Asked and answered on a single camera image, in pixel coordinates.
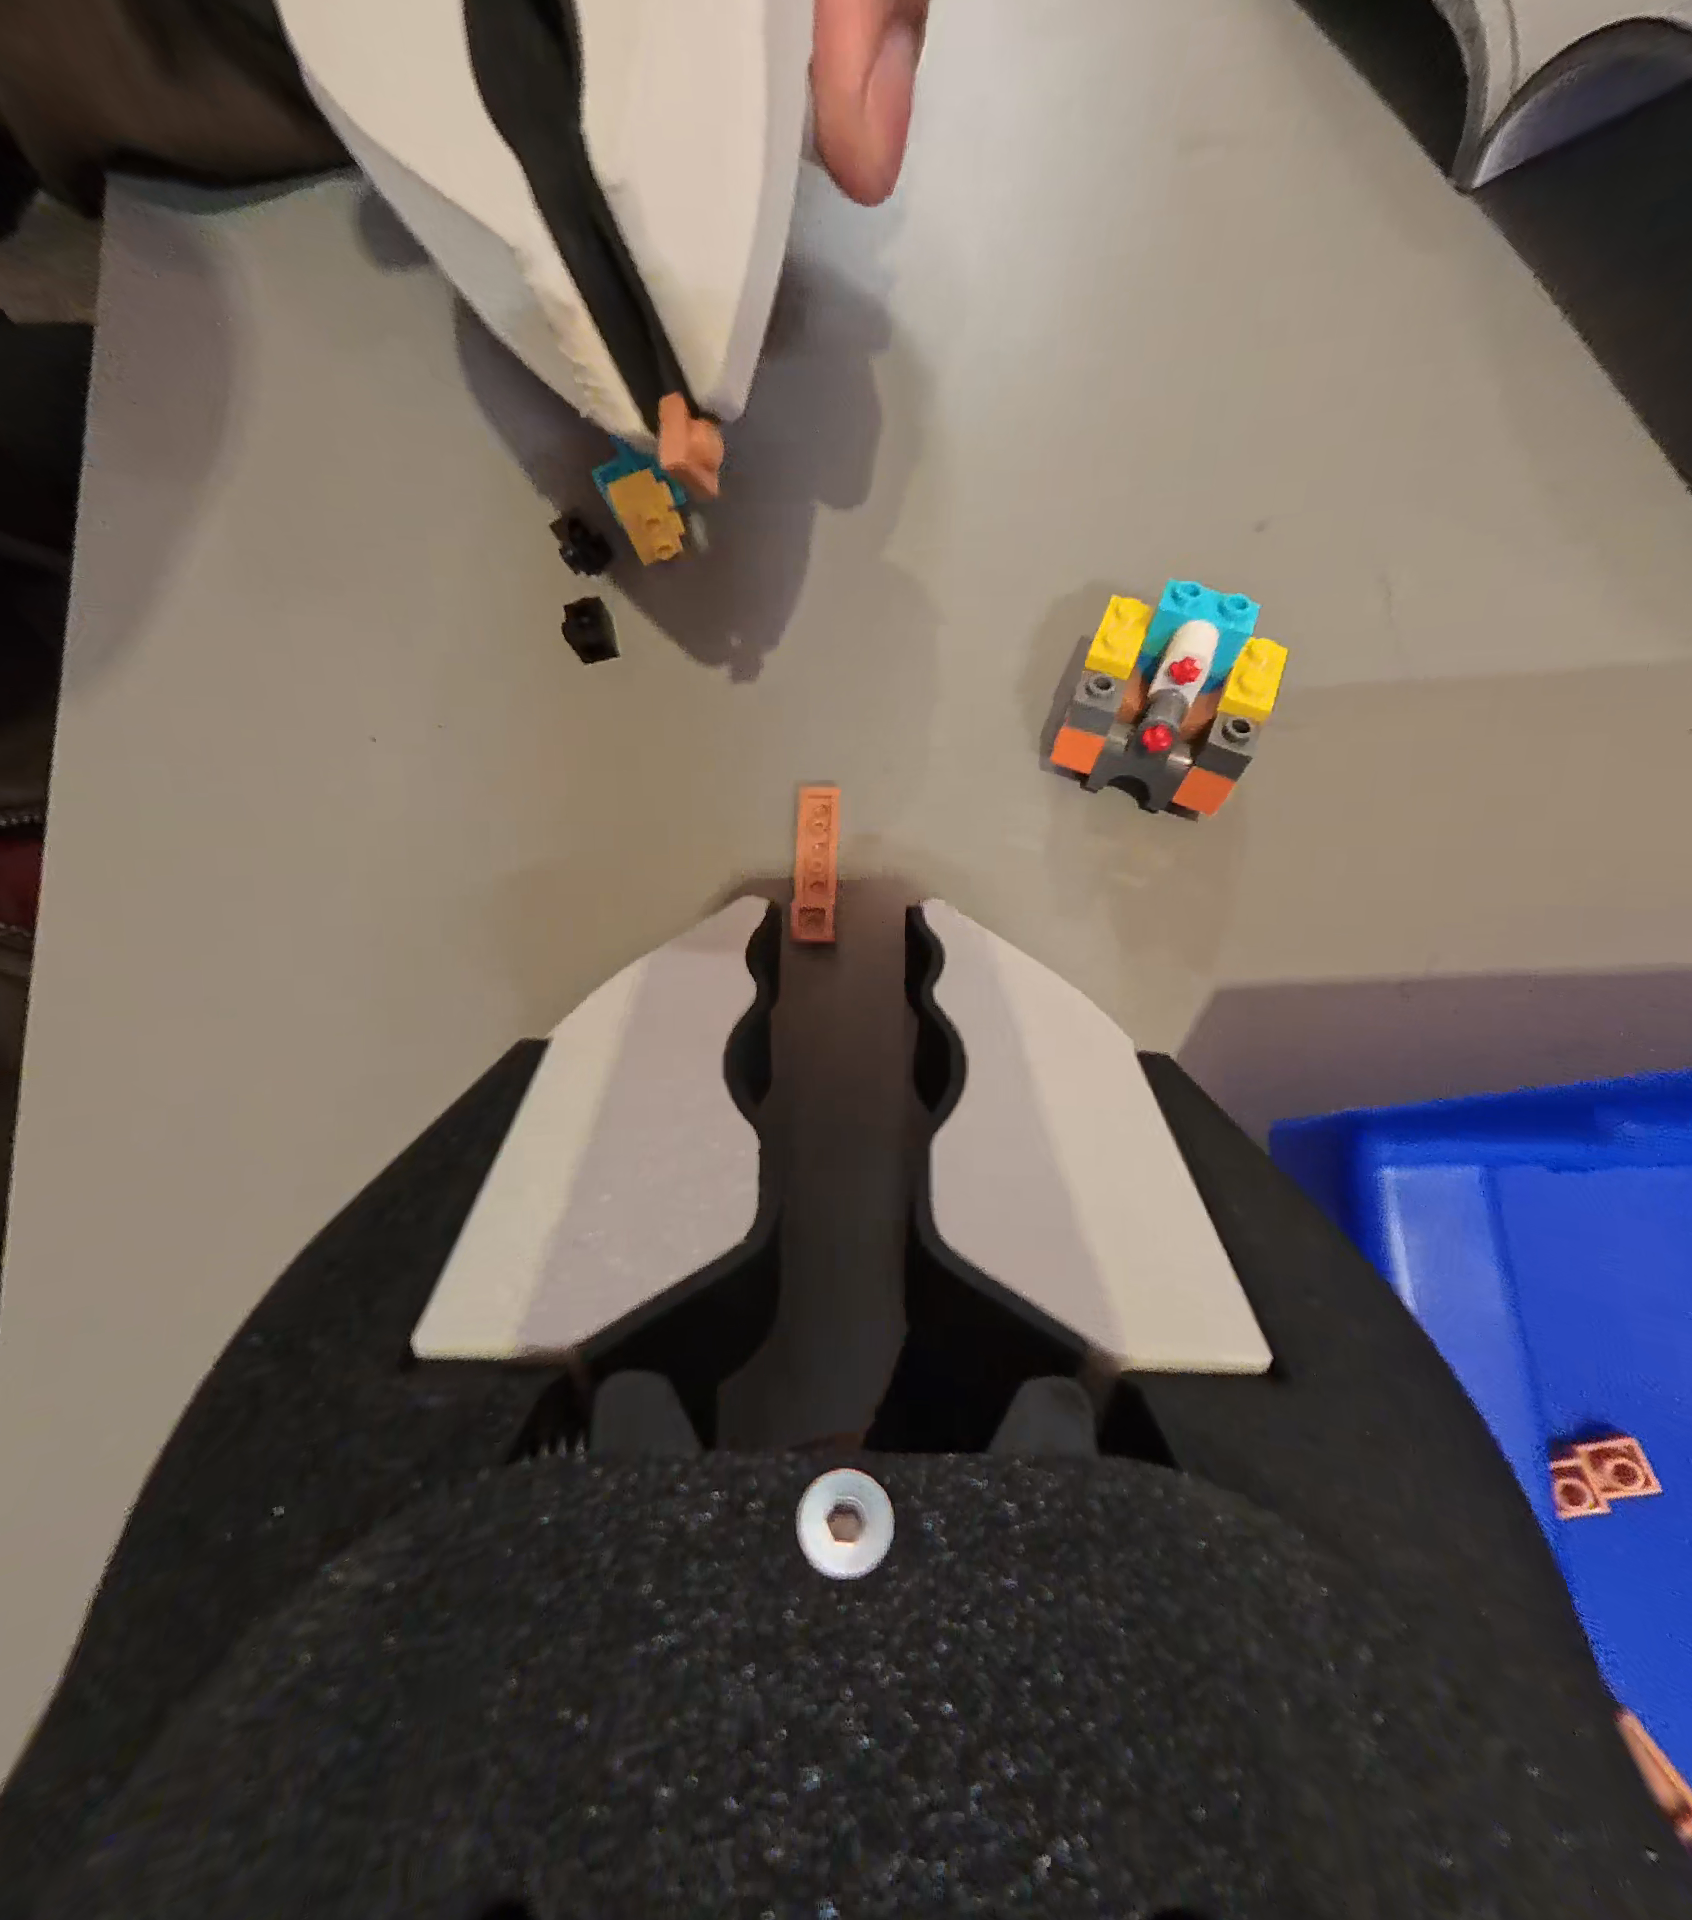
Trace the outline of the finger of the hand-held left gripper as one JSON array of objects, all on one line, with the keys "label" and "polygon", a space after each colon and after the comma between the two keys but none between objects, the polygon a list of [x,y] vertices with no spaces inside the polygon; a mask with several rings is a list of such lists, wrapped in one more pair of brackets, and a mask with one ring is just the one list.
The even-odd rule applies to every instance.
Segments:
[{"label": "finger of the hand-held left gripper", "polygon": [[333,131],[458,297],[601,428],[657,428],[691,389],[583,140],[566,2],[290,2]]},{"label": "finger of the hand-held left gripper", "polygon": [[531,24],[549,66],[533,196],[603,354],[582,413],[654,423],[679,393],[735,422],[786,266],[811,8],[533,4]]}]

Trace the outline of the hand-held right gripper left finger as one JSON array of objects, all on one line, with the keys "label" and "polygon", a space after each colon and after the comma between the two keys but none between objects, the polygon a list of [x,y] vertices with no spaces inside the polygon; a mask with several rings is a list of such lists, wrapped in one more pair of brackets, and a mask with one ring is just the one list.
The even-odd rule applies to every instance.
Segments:
[{"label": "hand-held right gripper left finger", "polygon": [[780,908],[741,895],[553,1027],[409,1351],[575,1359],[735,1254],[762,1207]]}]

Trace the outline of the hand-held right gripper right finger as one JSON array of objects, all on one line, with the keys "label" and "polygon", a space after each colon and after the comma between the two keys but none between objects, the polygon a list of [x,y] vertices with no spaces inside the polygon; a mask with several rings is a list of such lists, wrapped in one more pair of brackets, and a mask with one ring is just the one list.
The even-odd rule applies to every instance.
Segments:
[{"label": "hand-held right gripper right finger", "polygon": [[1114,1372],[1260,1376],[1272,1351],[1130,1035],[953,908],[906,918],[917,1224],[953,1307]]}]

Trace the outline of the small orange toy plate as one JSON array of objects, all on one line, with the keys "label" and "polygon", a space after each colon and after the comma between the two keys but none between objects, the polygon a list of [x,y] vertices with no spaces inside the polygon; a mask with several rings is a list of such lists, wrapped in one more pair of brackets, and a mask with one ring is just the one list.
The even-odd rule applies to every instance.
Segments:
[{"label": "small orange toy plate", "polygon": [[725,441],[720,423],[702,416],[684,393],[665,393],[657,403],[657,464],[691,497],[712,501],[722,489]]}]

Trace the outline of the long brown toy plate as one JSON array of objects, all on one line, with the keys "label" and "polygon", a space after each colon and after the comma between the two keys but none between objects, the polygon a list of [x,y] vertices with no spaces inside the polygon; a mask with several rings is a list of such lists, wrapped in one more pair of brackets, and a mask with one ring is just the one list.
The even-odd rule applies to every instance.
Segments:
[{"label": "long brown toy plate", "polygon": [[803,785],[794,806],[787,932],[832,948],[838,906],[839,786]]}]

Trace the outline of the yellow toy brick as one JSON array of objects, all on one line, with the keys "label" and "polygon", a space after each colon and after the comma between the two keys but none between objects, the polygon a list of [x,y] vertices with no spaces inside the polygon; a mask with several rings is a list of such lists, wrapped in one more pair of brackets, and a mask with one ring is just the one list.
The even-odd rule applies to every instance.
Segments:
[{"label": "yellow toy brick", "polygon": [[657,470],[640,469],[609,482],[608,501],[645,567],[669,565],[709,548],[704,518],[680,503],[669,480]]}]

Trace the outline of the grey desk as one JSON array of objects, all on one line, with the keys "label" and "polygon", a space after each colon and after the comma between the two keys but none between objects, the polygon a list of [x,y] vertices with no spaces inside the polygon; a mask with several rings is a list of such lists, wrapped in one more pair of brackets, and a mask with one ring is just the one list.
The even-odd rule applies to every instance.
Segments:
[{"label": "grey desk", "polygon": [[[350,176],[121,187],[0,1297],[0,1790],[298,1249],[842,786],[749,1436],[897,1331],[906,901],[1275,1116],[1692,1064],[1692,77],[1462,194],[1435,4],[933,4],[700,565],[577,663],[572,416]],[[1041,764],[1113,592],[1291,663],[1208,821]]]}]

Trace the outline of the person's left hand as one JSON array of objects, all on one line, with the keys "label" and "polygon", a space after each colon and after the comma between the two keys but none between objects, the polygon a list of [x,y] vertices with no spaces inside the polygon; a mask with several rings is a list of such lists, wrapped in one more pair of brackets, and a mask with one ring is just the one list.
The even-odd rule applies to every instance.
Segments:
[{"label": "person's left hand", "polygon": [[930,2],[813,2],[813,150],[854,205],[897,185],[927,21]]}]

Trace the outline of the colourful toy brick model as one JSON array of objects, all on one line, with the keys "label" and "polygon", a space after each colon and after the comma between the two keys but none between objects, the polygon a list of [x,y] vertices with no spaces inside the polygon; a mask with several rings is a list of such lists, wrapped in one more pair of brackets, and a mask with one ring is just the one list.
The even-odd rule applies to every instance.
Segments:
[{"label": "colourful toy brick model", "polygon": [[1147,815],[1208,821],[1254,769],[1291,650],[1258,600],[1173,578],[1151,602],[1113,592],[1041,736],[1046,769]]}]

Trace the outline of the blue plastic bin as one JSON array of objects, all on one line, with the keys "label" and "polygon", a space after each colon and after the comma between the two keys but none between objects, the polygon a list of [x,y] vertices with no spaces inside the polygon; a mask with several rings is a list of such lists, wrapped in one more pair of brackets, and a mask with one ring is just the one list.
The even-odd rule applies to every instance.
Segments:
[{"label": "blue plastic bin", "polygon": [[[1268,1154],[1430,1333],[1692,1788],[1692,1070],[1294,1116]],[[1558,1521],[1547,1455],[1609,1434],[1663,1492]]]}]

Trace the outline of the brown toy bar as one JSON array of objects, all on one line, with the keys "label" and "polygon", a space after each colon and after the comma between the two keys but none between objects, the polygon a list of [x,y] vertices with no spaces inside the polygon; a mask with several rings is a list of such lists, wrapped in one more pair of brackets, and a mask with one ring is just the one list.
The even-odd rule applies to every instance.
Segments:
[{"label": "brown toy bar", "polygon": [[1627,1710],[1617,1710],[1618,1737],[1623,1739],[1643,1784],[1654,1804],[1674,1827],[1674,1837],[1692,1851],[1692,1788],[1673,1765],[1668,1754],[1648,1735],[1644,1724]]}]

